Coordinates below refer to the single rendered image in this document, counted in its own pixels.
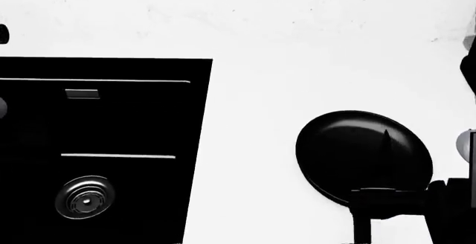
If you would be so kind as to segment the black object at counter edge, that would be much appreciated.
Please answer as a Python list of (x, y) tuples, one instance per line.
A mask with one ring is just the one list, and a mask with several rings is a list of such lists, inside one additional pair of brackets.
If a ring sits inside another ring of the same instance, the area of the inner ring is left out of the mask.
[(461, 61), (460, 71), (476, 96), (476, 56), (465, 56)]

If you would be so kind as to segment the black kitchen sink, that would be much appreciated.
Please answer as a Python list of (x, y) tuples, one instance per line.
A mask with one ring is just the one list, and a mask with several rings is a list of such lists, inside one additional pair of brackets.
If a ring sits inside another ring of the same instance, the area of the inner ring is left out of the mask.
[[(0, 57), (0, 244), (182, 244), (212, 61)], [(81, 176), (110, 208), (66, 219)]]

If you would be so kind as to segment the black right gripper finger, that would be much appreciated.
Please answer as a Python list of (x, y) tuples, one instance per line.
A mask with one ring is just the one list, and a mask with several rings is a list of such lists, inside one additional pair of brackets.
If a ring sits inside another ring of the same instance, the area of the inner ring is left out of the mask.
[(393, 152), (391, 137), (387, 130), (384, 131), (380, 146), (380, 170), (382, 187), (394, 189)]

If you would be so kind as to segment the black round plate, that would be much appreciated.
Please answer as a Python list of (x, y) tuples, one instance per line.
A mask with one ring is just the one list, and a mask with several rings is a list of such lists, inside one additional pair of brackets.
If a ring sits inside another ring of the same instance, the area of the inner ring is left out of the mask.
[(297, 164), (314, 189), (348, 208), (351, 190), (384, 188), (380, 146), (385, 130), (391, 137), (394, 190), (427, 190), (433, 164), (424, 143), (407, 127), (371, 112), (339, 111), (314, 118), (298, 134)]

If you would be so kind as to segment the light grey rounded object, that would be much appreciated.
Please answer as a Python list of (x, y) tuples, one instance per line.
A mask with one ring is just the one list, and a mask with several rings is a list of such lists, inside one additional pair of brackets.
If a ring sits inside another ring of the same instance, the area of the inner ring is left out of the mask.
[(466, 131), (462, 132), (457, 136), (456, 140), (456, 148), (460, 156), (469, 163), (469, 155), (470, 155), (470, 136), (473, 132), (472, 129), (467, 129)]

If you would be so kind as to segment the round metal drain strainer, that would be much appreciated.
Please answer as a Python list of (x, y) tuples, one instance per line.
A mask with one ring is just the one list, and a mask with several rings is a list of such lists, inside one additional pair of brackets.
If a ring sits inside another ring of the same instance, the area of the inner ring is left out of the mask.
[(55, 209), (66, 219), (89, 219), (111, 207), (115, 189), (102, 176), (81, 176), (62, 186), (55, 199)]

